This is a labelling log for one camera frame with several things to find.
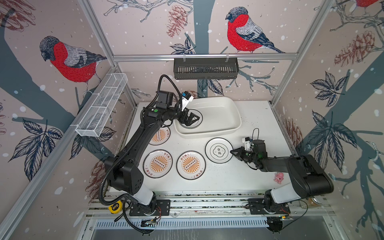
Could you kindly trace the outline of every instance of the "dark gray basket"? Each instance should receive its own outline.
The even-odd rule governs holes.
[[[175,58],[175,79],[234,79],[239,73],[237,58]]]

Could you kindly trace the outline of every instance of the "bird head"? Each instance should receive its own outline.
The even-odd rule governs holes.
[[[43,57],[44,61],[46,61],[48,59],[51,61],[56,60],[55,53],[53,51],[53,47],[59,42],[60,41],[57,38],[55,38],[54,36],[45,37],[41,41],[40,51],[41,51],[41,56]]]
[[[245,7],[235,7],[229,11],[229,13],[227,14],[227,17],[225,19],[228,20],[229,22],[233,23],[235,21],[235,19],[242,14],[247,15],[248,14],[247,9]]]

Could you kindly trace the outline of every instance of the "gray floor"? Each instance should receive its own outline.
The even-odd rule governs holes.
[[[209,228],[155,230],[150,236],[130,230],[95,230],[92,240],[113,239],[145,239],[145,240],[332,240],[326,223],[321,216],[302,217],[282,230],[280,234],[272,234],[266,228]]]

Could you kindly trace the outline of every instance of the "plate with orange pattern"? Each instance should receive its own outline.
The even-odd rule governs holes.
[[[143,171],[148,177],[159,178],[172,167],[172,156],[165,150],[155,150],[144,159]]]
[[[183,153],[176,163],[176,170],[179,175],[188,180],[194,180],[205,171],[205,159],[203,155],[195,151]]]
[[[170,129],[169,127],[162,127],[160,128],[155,135],[153,135],[151,141],[149,142],[150,145],[160,145],[165,143],[170,136]]]

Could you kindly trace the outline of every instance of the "mesh basket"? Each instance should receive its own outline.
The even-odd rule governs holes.
[[[113,73],[76,128],[80,136],[99,137],[127,84],[124,73]]]
[[[237,78],[237,58],[175,58],[175,79],[234,79]]]

